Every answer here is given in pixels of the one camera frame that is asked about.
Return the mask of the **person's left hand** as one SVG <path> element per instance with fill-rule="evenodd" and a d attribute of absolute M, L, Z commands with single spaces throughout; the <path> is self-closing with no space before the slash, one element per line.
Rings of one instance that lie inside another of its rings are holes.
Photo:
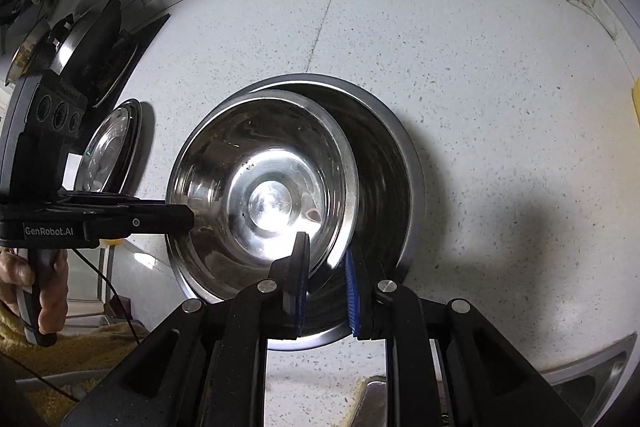
<path fill-rule="evenodd" d="M 15 315 L 20 313 L 17 289 L 39 288 L 40 312 L 38 327 L 43 334 L 62 331 L 68 311 L 68 260 L 67 251 L 54 256 L 53 272 L 44 282 L 38 282 L 27 261 L 11 248 L 1 248 L 1 306 Z"/>

